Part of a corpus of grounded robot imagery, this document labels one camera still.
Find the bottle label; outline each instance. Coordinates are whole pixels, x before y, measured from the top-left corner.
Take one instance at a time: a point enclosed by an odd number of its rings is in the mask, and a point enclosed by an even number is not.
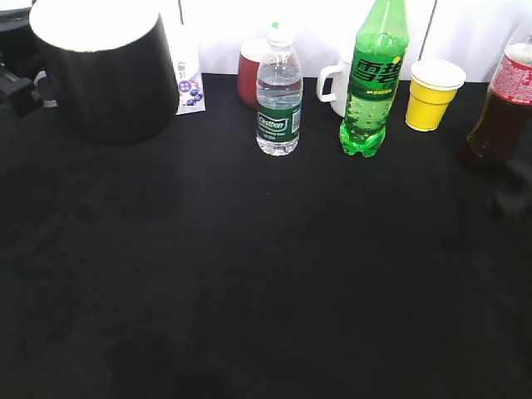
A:
[[[259,137],[275,143],[292,141],[299,135],[301,104],[287,110],[272,110],[259,104]]]
[[[396,94],[404,54],[377,56],[355,49],[349,92],[358,98],[381,101]]]
[[[500,98],[520,106],[532,106],[532,66],[504,56],[490,89]]]

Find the yellow plastic cup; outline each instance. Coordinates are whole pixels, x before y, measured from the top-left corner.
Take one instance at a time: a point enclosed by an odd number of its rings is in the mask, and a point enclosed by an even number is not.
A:
[[[464,81],[466,73],[452,62],[416,62],[412,66],[406,124],[416,131],[435,131]]]

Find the red mug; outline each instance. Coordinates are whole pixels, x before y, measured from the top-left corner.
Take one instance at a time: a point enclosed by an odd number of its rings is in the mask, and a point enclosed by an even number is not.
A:
[[[237,87],[240,99],[246,106],[257,107],[257,72],[269,44],[264,38],[249,40],[240,48]]]

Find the plastic bottle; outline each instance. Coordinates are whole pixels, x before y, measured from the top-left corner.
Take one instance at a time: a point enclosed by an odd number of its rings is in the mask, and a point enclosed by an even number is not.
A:
[[[293,35],[279,22],[272,24],[268,43],[257,78],[257,143],[266,154],[280,156],[298,145],[303,75]]]
[[[405,0],[376,0],[357,33],[340,126],[346,154],[374,156],[384,141],[409,40]]]
[[[467,136],[462,159],[475,169],[494,169],[512,159],[532,121],[532,23],[519,27],[488,87],[480,120]]]

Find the green soda bottle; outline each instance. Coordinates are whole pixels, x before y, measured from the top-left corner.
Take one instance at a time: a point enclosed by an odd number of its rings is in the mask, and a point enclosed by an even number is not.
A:
[[[374,156],[386,135],[409,42],[405,0],[376,0],[357,33],[340,142],[348,155]]]

